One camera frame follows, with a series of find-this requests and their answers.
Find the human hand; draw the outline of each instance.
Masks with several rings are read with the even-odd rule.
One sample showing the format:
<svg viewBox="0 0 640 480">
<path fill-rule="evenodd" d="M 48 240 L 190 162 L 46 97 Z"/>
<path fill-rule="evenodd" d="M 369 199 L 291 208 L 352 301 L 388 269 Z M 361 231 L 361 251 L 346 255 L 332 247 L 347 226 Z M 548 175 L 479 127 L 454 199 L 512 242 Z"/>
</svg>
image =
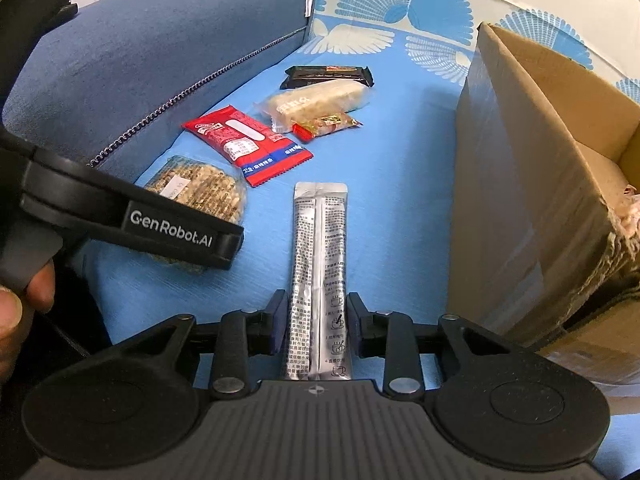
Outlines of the human hand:
<svg viewBox="0 0 640 480">
<path fill-rule="evenodd" d="M 46 313 L 53 306 L 56 275 L 49 262 L 30 281 L 22 300 L 0 286 L 0 384 L 14 371 L 22 343 L 27 339 L 33 313 Z"/>
</svg>

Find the blue stripe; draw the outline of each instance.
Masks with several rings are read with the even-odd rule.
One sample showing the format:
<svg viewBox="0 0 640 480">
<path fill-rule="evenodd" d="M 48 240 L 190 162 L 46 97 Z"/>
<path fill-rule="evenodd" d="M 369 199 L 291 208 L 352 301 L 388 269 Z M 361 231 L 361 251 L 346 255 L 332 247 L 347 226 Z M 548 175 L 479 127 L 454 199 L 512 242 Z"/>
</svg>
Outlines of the blue stripe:
<svg viewBox="0 0 640 480">
<path fill-rule="evenodd" d="M 290 142 L 287 146 L 279 149 L 277 152 L 270 153 L 263 160 L 257 160 L 255 162 L 245 164 L 241 167 L 242 173 L 245 175 L 258 173 L 300 151 L 306 152 L 306 149 L 295 142 Z"/>
</svg>

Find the black snack package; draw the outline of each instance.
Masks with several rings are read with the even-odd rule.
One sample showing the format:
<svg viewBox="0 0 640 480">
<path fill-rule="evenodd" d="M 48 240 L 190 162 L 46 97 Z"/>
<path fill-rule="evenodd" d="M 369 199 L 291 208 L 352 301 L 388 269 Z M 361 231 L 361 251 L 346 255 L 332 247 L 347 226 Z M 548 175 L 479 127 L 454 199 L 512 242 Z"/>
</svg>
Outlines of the black snack package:
<svg viewBox="0 0 640 480">
<path fill-rule="evenodd" d="M 332 79 L 353 79 L 365 86 L 373 86 L 373 76 L 369 67 L 361 66 L 292 66 L 285 70 L 287 78 L 280 90 L 331 81 Z"/>
</svg>

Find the cardboard box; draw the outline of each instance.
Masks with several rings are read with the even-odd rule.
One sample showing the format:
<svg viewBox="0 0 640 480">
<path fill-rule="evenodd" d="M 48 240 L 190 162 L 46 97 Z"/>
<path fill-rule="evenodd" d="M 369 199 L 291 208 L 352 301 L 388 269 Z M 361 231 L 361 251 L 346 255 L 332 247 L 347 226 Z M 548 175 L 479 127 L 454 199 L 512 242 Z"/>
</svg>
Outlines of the cardboard box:
<svg viewBox="0 0 640 480">
<path fill-rule="evenodd" d="M 456 129 L 448 310 L 640 396 L 640 238 L 616 213 L 640 190 L 640 107 L 483 23 Z"/>
</svg>

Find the red packet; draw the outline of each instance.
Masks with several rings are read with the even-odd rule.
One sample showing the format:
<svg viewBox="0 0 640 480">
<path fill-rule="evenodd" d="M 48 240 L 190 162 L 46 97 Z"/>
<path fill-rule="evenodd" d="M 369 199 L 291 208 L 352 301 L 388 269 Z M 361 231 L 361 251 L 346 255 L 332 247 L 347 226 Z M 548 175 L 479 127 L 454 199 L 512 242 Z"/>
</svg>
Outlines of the red packet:
<svg viewBox="0 0 640 480">
<path fill-rule="evenodd" d="M 302 164 L 312 153 L 232 106 L 183 125 L 242 170 L 251 187 Z"/>
</svg>

